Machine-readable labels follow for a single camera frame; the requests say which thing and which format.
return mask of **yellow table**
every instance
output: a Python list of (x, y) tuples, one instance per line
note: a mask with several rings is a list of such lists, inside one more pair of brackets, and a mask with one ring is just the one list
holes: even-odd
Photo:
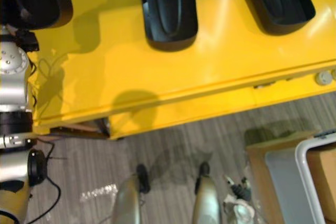
[(72, 1), (70, 23), (36, 33), (36, 129), (110, 116), (114, 138), (336, 90), (314, 81), (336, 68), (336, 0), (312, 0), (315, 18), (284, 36), (249, 0), (196, 0), (197, 39), (178, 52), (148, 45), (141, 0)]

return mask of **metal bolt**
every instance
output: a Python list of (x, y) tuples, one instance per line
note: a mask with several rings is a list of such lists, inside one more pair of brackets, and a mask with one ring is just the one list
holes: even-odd
[(332, 75), (328, 71), (320, 72), (315, 76), (318, 85), (329, 85), (332, 82)]

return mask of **black cable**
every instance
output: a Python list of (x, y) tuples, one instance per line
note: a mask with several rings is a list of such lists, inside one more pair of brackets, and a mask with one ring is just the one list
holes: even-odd
[[(48, 154), (47, 154), (47, 157), (46, 157), (46, 161), (47, 161), (47, 165), (48, 165), (48, 161), (50, 159), (50, 155), (51, 153), (53, 152), (54, 148), (55, 148), (55, 144), (52, 143), (52, 142), (48, 142), (48, 141), (44, 141), (44, 140), (41, 140), (41, 139), (38, 139), (40, 142), (42, 143), (45, 143), (45, 144), (49, 144), (51, 145), (51, 149), (49, 150)], [(42, 218), (43, 216), (45, 216), (47, 213), (49, 213), (56, 205), (57, 203), (59, 202), (59, 199), (61, 198), (61, 188), (54, 182), (51, 180), (51, 178), (49, 178), (47, 176), (47, 180), (53, 185), (56, 187), (57, 189), (57, 199), (55, 200), (55, 202), (52, 204), (51, 207), (48, 208), (48, 210), (46, 210), (43, 214), (41, 214), (40, 216), (38, 216), (37, 218), (35, 218), (34, 220), (28, 222), (27, 224), (32, 224), (34, 223), (35, 221), (39, 220), (40, 218)]]
[(56, 205), (57, 203), (59, 202), (59, 199), (61, 198), (61, 188), (54, 182), (51, 180), (51, 178), (49, 178), (47, 176), (47, 180), (53, 185), (56, 187), (57, 191), (58, 191), (58, 195), (57, 195), (57, 199), (55, 200), (55, 202), (52, 204), (51, 207), (48, 208), (48, 210), (46, 210), (43, 214), (41, 214), (39, 217), (35, 218), (34, 220), (28, 222), (27, 224), (32, 224), (34, 223), (35, 221), (39, 220), (40, 218), (42, 218), (44, 215), (46, 215), (47, 213), (49, 213)]
[(34, 104), (33, 104), (33, 107), (35, 108), (35, 106), (36, 106), (36, 103), (37, 103), (36, 96), (34, 96), (34, 95), (33, 95), (33, 99), (34, 99)]
[(47, 157), (46, 157), (47, 164), (48, 164), (48, 161), (49, 161), (49, 159), (50, 159), (50, 155), (51, 155), (51, 153), (54, 151), (55, 144), (54, 144), (53, 142), (44, 141), (44, 140), (41, 140), (41, 139), (39, 139), (39, 138), (38, 138), (37, 140), (39, 140), (39, 141), (42, 142), (42, 143), (51, 145), (51, 149), (49, 150), (49, 152), (48, 152), (48, 154), (47, 154)]
[(33, 63), (31, 60), (29, 60), (29, 62), (30, 62), (31, 68), (32, 68), (30, 76), (32, 76), (36, 72), (37, 67), (36, 67), (36, 64)]

